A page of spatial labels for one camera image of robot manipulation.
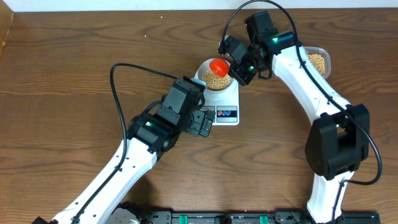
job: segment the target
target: wooden table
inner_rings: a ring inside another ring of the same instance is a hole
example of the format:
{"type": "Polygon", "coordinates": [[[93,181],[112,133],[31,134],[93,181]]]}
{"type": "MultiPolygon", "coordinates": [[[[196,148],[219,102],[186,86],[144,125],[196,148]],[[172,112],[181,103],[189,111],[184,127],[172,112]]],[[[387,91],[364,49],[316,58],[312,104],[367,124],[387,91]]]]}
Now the wooden table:
{"type": "MultiPolygon", "coordinates": [[[[247,40],[240,12],[228,34],[247,40]]],[[[381,180],[349,185],[345,210],[370,210],[383,223],[398,213],[398,9],[295,9],[304,45],[326,49],[328,81],[371,114],[383,158],[381,180]]],[[[18,13],[0,60],[0,222],[51,219],[109,161],[122,139],[109,87],[116,62],[192,77],[217,57],[232,11],[18,13]]],[[[280,31],[290,29],[271,10],[280,31]]],[[[127,122],[167,93],[172,80],[118,68],[127,122]]],[[[214,127],[209,138],[182,134],[177,145],[131,189],[143,208],[263,211],[303,208],[313,172],[304,145],[310,123],[277,78],[240,89],[241,123],[214,127]]],[[[354,175],[376,174],[373,152],[354,175]]]]}

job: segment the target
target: white scale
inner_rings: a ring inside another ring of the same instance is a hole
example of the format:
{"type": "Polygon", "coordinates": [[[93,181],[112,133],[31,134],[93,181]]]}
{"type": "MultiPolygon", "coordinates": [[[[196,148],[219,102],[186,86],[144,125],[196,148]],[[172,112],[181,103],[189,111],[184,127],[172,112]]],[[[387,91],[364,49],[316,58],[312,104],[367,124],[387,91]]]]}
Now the white scale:
{"type": "MultiPolygon", "coordinates": [[[[209,63],[213,60],[209,59],[200,65],[195,78],[201,80],[207,71],[210,70],[209,63]]],[[[229,87],[225,90],[204,91],[205,105],[201,110],[212,110],[216,112],[213,125],[238,125],[239,124],[239,84],[231,77],[229,87]]]]}

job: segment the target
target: white bowl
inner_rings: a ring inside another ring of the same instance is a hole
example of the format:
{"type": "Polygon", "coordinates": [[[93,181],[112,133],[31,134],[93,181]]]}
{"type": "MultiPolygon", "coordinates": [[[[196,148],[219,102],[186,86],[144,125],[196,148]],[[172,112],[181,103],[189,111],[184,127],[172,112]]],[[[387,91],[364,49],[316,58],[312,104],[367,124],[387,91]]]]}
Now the white bowl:
{"type": "MultiPolygon", "coordinates": [[[[206,74],[207,71],[210,70],[210,62],[213,60],[214,58],[211,58],[205,62],[203,62],[197,73],[195,74],[195,78],[201,80],[202,77],[206,74]]],[[[214,91],[214,90],[209,90],[206,89],[205,90],[205,98],[212,98],[214,100],[221,100],[223,98],[226,98],[227,96],[229,96],[230,94],[232,94],[232,92],[235,90],[235,88],[238,86],[238,81],[236,81],[234,78],[231,77],[230,81],[229,81],[229,86],[227,88],[225,88],[224,90],[220,90],[220,91],[214,91]]]]}

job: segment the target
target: red cap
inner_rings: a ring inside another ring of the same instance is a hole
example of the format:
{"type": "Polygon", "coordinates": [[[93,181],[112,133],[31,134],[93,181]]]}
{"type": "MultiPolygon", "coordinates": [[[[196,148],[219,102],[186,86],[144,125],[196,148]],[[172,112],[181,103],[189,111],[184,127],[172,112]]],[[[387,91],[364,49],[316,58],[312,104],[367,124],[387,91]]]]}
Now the red cap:
{"type": "Polygon", "coordinates": [[[224,78],[226,74],[228,74],[229,71],[229,65],[226,63],[221,58],[215,58],[213,59],[210,64],[210,69],[213,71],[216,75],[218,75],[221,78],[224,78]]]}

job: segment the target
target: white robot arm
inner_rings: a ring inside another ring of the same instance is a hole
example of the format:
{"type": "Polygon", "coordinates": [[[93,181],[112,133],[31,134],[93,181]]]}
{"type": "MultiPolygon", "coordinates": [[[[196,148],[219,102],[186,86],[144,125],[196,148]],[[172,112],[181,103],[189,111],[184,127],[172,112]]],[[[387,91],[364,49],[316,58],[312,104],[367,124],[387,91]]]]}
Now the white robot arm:
{"type": "MultiPolygon", "coordinates": [[[[230,17],[218,52],[232,56],[229,75],[242,86],[248,85],[257,73],[259,78],[269,79],[274,72],[298,99],[312,125],[305,155],[315,176],[307,210],[314,223],[333,222],[341,215],[344,183],[368,156],[369,142],[360,132],[369,132],[369,113],[363,105],[351,106],[320,75],[297,38],[292,18],[280,5],[264,1],[287,15],[294,33],[278,33],[268,12],[263,11],[244,21],[251,41],[249,47],[227,36],[226,30],[234,15],[255,1],[244,3],[230,17]],[[270,70],[268,78],[261,76],[266,70],[270,70]],[[338,134],[337,128],[344,131],[338,134]]],[[[379,170],[372,182],[377,181],[380,174],[379,170]]]]}
{"type": "MultiPolygon", "coordinates": [[[[136,138],[127,140],[126,160],[121,167],[121,172],[117,172],[85,208],[85,212],[80,216],[80,223],[106,223],[110,214],[131,187],[155,165],[157,154],[156,152],[151,154],[148,148],[148,145],[136,138]]],[[[53,220],[58,221],[59,224],[70,224],[83,204],[93,195],[106,178],[109,177],[110,173],[112,173],[114,167],[119,163],[122,153],[123,141],[112,159],[91,184],[75,201],[62,212],[58,213],[53,220]]]]}
{"type": "MultiPolygon", "coordinates": [[[[300,53],[303,60],[307,62],[307,68],[317,82],[345,109],[349,102],[337,94],[326,82],[309,61],[303,47],[300,47],[300,53]]],[[[328,102],[325,96],[313,84],[304,69],[300,68],[295,46],[281,50],[280,54],[274,56],[272,71],[274,71],[275,76],[279,77],[289,87],[296,99],[298,99],[307,113],[311,124],[314,120],[320,118],[323,113],[335,114],[340,112],[339,109],[328,102]]],[[[327,223],[331,221],[339,183],[342,179],[350,179],[353,174],[354,172],[347,171],[337,175],[332,180],[326,180],[326,178],[317,174],[314,175],[312,194],[307,203],[307,209],[316,223],[327,223]]],[[[341,190],[341,197],[336,207],[336,217],[341,215],[341,202],[344,192],[345,187],[341,190]]]]}

